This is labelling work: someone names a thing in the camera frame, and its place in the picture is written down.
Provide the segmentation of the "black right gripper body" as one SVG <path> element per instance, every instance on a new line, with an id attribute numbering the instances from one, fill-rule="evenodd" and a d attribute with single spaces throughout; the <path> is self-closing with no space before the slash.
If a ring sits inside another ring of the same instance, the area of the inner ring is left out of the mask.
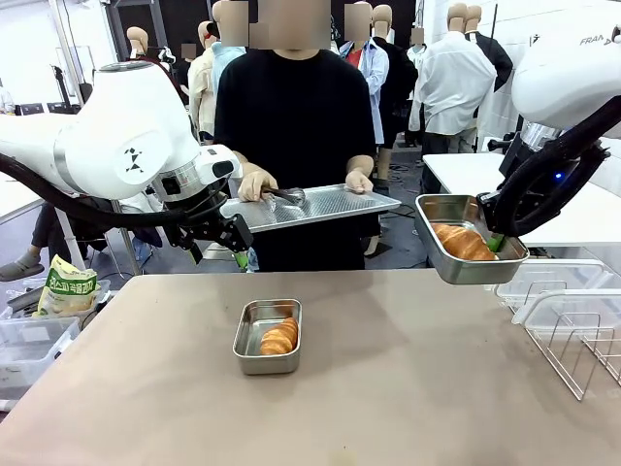
<path id="1" fill-rule="evenodd" d="M 486 228 L 494 234 L 500 234 L 498 220 L 495 214 L 499 198 L 499 191 L 480 193 L 476 196 L 479 216 L 484 220 Z"/>

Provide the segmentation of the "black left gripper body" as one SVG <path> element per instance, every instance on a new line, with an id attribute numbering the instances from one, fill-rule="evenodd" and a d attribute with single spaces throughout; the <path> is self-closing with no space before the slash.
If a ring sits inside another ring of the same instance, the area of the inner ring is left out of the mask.
<path id="1" fill-rule="evenodd" d="M 170 202 L 167 210 L 182 213 L 182 217 L 168 224 L 167 228 L 180 227 L 194 240 L 214 241 L 222 231 L 221 221 L 224 217 L 220 208 L 227 200 L 228 196 L 224 193 L 198 193 L 182 201 Z"/>

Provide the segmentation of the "person's right hand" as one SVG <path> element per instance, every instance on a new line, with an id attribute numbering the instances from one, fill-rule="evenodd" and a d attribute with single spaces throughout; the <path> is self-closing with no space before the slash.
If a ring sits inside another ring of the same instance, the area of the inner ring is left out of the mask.
<path id="1" fill-rule="evenodd" d="M 276 179 L 266 170 L 251 163 L 242 166 L 243 176 L 238 196 L 244 202 L 257 202 L 265 189 L 278 189 Z"/>

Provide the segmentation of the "person's left hand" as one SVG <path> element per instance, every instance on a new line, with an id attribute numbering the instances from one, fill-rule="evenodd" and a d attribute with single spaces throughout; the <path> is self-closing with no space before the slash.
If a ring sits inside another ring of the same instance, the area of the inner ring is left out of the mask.
<path id="1" fill-rule="evenodd" d="M 346 175 L 345 185 L 352 192 L 358 194 L 371 192 L 374 188 L 368 176 L 359 169 L 353 169 Z"/>

